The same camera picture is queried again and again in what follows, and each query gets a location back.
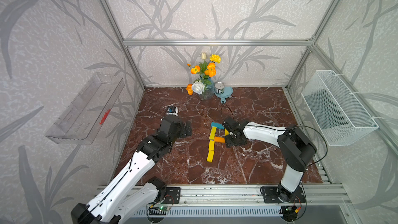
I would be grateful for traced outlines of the aluminium front rail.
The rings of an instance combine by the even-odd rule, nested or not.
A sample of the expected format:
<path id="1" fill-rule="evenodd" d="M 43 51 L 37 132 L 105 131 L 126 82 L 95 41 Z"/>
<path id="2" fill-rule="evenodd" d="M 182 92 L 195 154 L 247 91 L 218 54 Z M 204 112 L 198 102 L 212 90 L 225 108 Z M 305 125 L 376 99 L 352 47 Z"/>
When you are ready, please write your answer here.
<path id="1" fill-rule="evenodd" d="M 180 193 L 166 197 L 166 202 L 176 207 L 193 206 L 260 206 L 260 205 L 352 205 L 348 193 L 341 184 L 304 184 L 304 192 L 300 193 L 304 200 L 295 199 L 284 203 L 266 203 L 260 188 L 262 185 L 179 185 Z"/>

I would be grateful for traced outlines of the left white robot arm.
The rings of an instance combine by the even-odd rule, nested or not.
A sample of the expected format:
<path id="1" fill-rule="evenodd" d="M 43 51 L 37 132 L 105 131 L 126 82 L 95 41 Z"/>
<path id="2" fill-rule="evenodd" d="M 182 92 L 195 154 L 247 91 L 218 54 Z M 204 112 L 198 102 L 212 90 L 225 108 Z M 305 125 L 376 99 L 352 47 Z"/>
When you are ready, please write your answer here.
<path id="1" fill-rule="evenodd" d="M 78 203 L 71 211 L 75 224 L 123 224 L 139 209 L 162 202 L 166 197 L 166 183 L 154 177 L 140 190 L 132 188 L 166 154 L 176 140 L 192 135 L 190 122 L 179 116 L 166 115 L 154 135 L 142 140 L 131 160 L 119 174 L 87 204 Z"/>

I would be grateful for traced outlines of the flower bouquet in vase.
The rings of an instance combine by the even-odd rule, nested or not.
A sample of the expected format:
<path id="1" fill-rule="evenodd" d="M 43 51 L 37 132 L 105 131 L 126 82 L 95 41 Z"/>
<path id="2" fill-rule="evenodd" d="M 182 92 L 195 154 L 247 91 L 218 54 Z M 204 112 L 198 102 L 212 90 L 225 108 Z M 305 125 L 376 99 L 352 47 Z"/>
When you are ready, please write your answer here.
<path id="1" fill-rule="evenodd" d="M 212 80 L 217 74 L 216 63 L 221 62 L 219 55 L 211 55 L 207 59 L 206 53 L 201 53 L 201 58 L 203 62 L 199 65 L 192 66 L 187 64 L 190 68 L 191 74 L 198 75 L 199 78 L 196 79 L 192 84 L 188 84 L 186 91 L 188 95 L 198 94 L 202 100 L 209 100 L 214 96 L 215 83 Z"/>

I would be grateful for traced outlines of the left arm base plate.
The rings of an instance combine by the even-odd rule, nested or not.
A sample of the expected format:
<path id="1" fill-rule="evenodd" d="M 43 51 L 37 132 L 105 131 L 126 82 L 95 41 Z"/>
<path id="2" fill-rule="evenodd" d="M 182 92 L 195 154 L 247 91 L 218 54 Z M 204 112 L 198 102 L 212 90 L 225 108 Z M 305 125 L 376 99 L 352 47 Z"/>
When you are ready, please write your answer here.
<path id="1" fill-rule="evenodd" d="M 180 187 L 167 187 L 162 204 L 179 204 L 180 196 Z"/>

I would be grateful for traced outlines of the orange block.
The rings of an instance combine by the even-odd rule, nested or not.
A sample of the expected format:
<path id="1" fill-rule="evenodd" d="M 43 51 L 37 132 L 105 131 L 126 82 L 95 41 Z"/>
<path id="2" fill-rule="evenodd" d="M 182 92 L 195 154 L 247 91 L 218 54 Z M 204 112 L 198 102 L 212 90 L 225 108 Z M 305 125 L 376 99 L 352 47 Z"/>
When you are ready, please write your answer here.
<path id="1" fill-rule="evenodd" d="M 215 142 L 218 142 L 218 143 L 225 143 L 226 141 L 225 141 L 225 138 L 222 138 L 222 137 L 215 137 L 214 138 L 214 141 Z"/>

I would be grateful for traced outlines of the teal long block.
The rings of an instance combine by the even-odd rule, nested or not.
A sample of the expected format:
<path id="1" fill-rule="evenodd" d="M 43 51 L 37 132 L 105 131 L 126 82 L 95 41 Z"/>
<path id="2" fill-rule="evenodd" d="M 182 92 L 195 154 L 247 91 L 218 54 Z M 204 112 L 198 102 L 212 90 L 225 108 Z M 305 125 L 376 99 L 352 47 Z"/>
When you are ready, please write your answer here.
<path id="1" fill-rule="evenodd" d="M 218 128 L 218 129 L 224 130 L 224 126 L 223 126 L 222 124 L 220 124 L 220 123 L 212 122 L 212 123 L 211 123 L 211 127 L 216 127 L 216 128 Z"/>

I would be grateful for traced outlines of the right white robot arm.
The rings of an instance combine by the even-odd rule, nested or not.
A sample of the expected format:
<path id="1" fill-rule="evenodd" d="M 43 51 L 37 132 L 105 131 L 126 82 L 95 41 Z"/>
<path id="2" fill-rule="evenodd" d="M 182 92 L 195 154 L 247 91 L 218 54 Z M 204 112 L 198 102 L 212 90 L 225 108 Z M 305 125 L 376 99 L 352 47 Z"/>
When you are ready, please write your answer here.
<path id="1" fill-rule="evenodd" d="M 226 146 L 243 146 L 248 140 L 258 140 L 278 147 L 287 163 L 284 176 L 276 190 L 276 197 L 289 203 L 297 195 L 303 175 L 313 159 L 317 148 L 296 125 L 270 127 L 255 122 L 237 122 L 228 117 L 223 123 L 229 134 Z"/>

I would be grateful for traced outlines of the light blue dish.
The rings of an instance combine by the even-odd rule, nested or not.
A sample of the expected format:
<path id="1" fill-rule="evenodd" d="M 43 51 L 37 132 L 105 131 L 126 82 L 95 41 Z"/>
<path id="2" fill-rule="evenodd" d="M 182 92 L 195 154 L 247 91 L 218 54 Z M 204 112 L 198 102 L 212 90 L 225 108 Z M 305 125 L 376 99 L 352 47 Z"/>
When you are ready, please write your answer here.
<path id="1" fill-rule="evenodd" d="M 227 98 L 230 97 L 233 93 L 232 87 L 224 87 L 222 90 L 217 87 L 214 88 L 215 95 L 220 98 L 222 104 L 225 104 Z"/>

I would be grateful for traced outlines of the clear plastic wall tray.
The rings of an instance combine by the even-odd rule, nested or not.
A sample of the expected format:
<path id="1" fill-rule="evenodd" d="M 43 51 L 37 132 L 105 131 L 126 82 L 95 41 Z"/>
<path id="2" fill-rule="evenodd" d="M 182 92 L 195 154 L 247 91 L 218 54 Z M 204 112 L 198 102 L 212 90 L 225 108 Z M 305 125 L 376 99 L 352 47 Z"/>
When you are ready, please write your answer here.
<path id="1" fill-rule="evenodd" d="M 91 145 L 124 86 L 121 76 L 94 73 L 45 137 L 56 144 Z"/>

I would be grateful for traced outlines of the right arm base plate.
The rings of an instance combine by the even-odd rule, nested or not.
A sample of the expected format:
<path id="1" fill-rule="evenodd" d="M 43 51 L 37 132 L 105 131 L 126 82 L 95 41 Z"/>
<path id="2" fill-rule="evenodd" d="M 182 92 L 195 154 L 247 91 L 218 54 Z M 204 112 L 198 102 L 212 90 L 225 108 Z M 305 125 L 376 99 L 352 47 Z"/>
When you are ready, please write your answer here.
<path id="1" fill-rule="evenodd" d="M 304 190 L 298 186 L 294 192 L 289 192 L 281 185 L 263 186 L 260 188 L 264 203 L 293 203 L 298 200 L 299 203 L 306 203 Z"/>

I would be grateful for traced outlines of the metal tin can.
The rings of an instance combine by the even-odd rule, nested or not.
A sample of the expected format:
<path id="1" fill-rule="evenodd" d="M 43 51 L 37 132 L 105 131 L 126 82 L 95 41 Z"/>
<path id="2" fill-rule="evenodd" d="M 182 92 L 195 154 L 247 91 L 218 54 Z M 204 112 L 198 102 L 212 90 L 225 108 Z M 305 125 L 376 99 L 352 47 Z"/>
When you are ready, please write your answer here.
<path id="1" fill-rule="evenodd" d="M 215 87 L 214 87 L 215 94 L 223 94 L 224 93 L 224 89 L 225 89 L 225 85 L 224 85 L 223 82 L 216 82 L 215 83 Z"/>

